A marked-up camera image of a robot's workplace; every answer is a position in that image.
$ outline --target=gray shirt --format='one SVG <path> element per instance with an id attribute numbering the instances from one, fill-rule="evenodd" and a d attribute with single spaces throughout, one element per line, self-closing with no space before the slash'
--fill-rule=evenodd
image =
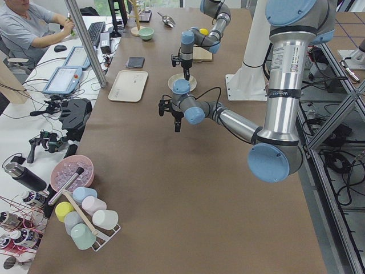
<path id="1" fill-rule="evenodd" d="M 48 23 L 55 13 L 30 3 L 28 14 L 30 19 L 23 18 L 4 4 L 0 9 L 0 34 L 10 56 L 26 58 L 29 61 L 25 65 L 34 68 L 48 47 L 39 49 L 31 44 L 36 37 L 52 34 Z"/>

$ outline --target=brown table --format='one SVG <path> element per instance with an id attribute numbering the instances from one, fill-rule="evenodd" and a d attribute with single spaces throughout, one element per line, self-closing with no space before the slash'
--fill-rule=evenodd
<path id="1" fill-rule="evenodd" d="M 172 116 L 159 117 L 159 99 L 170 93 L 167 80 L 182 72 L 170 61 L 181 32 L 212 27 L 198 9 L 159 11 L 172 16 L 176 28 L 165 27 L 153 10 L 155 36 L 143 42 L 130 34 L 135 24 L 129 20 L 78 151 L 93 161 L 92 187 L 118 212 L 123 230 L 99 252 L 80 251 L 53 215 L 29 274 L 326 273 L 297 174 L 261 182 L 248 169 L 251 146 L 223 127 L 183 120 L 175 133 Z M 241 66 L 251 24 L 244 9 L 233 10 L 232 18 L 214 61 L 191 69 L 198 80 L 194 94 L 220 86 L 226 106 L 262 124 L 264 102 L 226 99 L 224 76 Z M 131 56 L 145 57 L 142 100 L 111 102 L 113 80 Z"/>

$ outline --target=yellow cup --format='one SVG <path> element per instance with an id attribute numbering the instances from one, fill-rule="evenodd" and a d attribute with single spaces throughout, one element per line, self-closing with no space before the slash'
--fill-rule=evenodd
<path id="1" fill-rule="evenodd" d="M 61 202 L 56 206 L 56 216 L 57 219 L 59 221 L 61 221 L 62 223 L 64 223 L 64 218 L 66 217 L 67 214 L 69 214 L 71 211 L 75 211 L 74 207 L 72 206 L 72 204 L 70 204 L 69 202 Z"/>

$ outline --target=tablet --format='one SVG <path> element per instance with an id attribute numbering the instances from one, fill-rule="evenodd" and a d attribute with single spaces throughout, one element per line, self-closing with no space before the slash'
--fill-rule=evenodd
<path id="1" fill-rule="evenodd" d="M 90 66 L 89 58 L 87 57 L 86 51 L 83 46 L 72 47 L 70 53 L 68 54 L 66 61 L 63 64 L 66 66 L 77 66 L 81 67 L 83 70 Z"/>
<path id="2" fill-rule="evenodd" d="M 82 76 L 81 67 L 57 67 L 43 89 L 46 94 L 70 94 Z"/>

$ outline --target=computer mouse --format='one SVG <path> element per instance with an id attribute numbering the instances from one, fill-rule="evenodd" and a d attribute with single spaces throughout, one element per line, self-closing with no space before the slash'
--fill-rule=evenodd
<path id="1" fill-rule="evenodd" d="M 57 46 L 55 46 L 55 52 L 56 53 L 59 53 L 60 51 L 64 51 L 64 50 L 67 50 L 67 47 L 64 46 L 64 45 L 57 45 Z"/>

